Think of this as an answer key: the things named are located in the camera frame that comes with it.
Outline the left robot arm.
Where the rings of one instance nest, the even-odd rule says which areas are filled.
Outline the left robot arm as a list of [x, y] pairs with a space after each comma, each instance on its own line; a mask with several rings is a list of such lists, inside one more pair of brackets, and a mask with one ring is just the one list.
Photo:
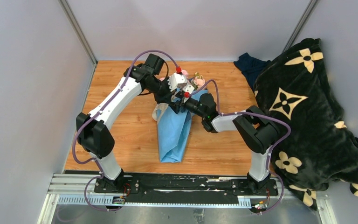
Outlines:
[[113, 147], [115, 140], [110, 129], [124, 108], [144, 90], [154, 94], [158, 102], [169, 103], [173, 91], [168, 78], [159, 80], [165, 60], [149, 54], [146, 61], [130, 66], [114, 90], [88, 114], [79, 113], [76, 118], [75, 140], [87, 151], [100, 169], [106, 187], [113, 193], [124, 188], [124, 172], [119, 166]]

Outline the cream ribbon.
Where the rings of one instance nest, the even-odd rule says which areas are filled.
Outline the cream ribbon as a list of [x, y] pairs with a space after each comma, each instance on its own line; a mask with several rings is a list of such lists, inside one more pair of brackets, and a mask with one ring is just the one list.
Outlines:
[[164, 117], [165, 113], [177, 114], [168, 103], [157, 103], [153, 112], [151, 113], [151, 117], [158, 124], [160, 120]]

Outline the blue wrapping paper sheet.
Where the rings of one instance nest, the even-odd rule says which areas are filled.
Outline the blue wrapping paper sheet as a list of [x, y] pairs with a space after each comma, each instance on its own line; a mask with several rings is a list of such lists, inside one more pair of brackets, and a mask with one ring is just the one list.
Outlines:
[[184, 156], [194, 114], [185, 110], [179, 114], [165, 113], [157, 124], [158, 153], [161, 163], [178, 163]]

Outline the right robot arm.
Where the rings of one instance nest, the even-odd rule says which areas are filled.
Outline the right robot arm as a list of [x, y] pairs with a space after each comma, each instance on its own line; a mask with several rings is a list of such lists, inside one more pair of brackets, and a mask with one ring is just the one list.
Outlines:
[[277, 126], [281, 123], [279, 120], [266, 116], [257, 106], [241, 112], [219, 113], [218, 104], [210, 93], [204, 93], [199, 99], [195, 99], [188, 92], [180, 92], [171, 108], [176, 113], [188, 110], [200, 116], [207, 132], [237, 131], [251, 151], [251, 167], [247, 174], [248, 190], [259, 195], [266, 189], [271, 176], [270, 152], [280, 136]]

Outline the pink flower stem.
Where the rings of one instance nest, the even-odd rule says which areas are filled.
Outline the pink flower stem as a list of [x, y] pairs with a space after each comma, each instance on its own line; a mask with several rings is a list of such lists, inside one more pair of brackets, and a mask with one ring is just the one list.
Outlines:
[[195, 72], [194, 78], [193, 78], [193, 85], [196, 90], [200, 89], [205, 84], [205, 79], [199, 72]]
[[186, 77], [186, 79], [189, 79], [189, 73], [186, 70], [181, 70], [180, 72], [183, 76]]

